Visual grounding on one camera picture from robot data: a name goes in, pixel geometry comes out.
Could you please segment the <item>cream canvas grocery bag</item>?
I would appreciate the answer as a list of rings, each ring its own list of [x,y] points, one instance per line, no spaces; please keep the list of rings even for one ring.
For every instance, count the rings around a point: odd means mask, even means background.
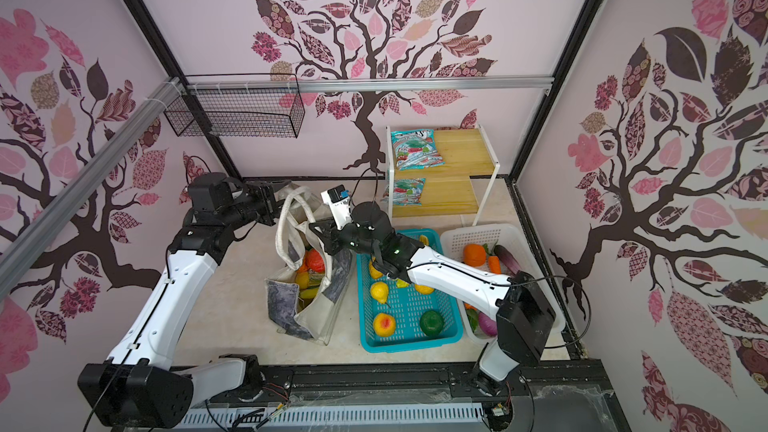
[[[310,228],[332,216],[309,188],[290,182],[277,198],[275,249],[285,268],[266,281],[268,317],[286,335],[326,345],[356,259],[348,250],[331,253]]]

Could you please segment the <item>red tomato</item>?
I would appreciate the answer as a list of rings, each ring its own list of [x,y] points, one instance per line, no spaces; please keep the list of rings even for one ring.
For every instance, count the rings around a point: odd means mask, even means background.
[[[309,250],[304,256],[304,265],[309,271],[324,274],[326,271],[324,255],[317,250]]]

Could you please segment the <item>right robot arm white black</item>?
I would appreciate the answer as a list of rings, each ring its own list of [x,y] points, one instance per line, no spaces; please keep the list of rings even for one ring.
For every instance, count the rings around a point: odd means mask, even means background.
[[[377,203],[351,207],[341,193],[341,189],[324,192],[322,200],[332,217],[310,224],[332,253],[348,249],[369,255],[384,276],[447,293],[495,322],[496,338],[484,347],[469,373],[472,388],[494,396],[515,369],[540,363],[556,320],[542,278],[524,271],[494,275],[453,260],[396,231]]]

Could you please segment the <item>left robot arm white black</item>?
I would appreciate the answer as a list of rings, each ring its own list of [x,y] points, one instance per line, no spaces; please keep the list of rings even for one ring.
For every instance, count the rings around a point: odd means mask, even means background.
[[[281,201],[266,183],[207,173],[188,186],[191,207],[165,252],[165,269],[128,332],[101,363],[89,363],[77,385],[90,418],[118,428],[171,429],[190,408],[240,388],[264,384],[254,355],[229,354],[173,368],[178,341],[204,286],[222,264],[237,231],[272,226]]]

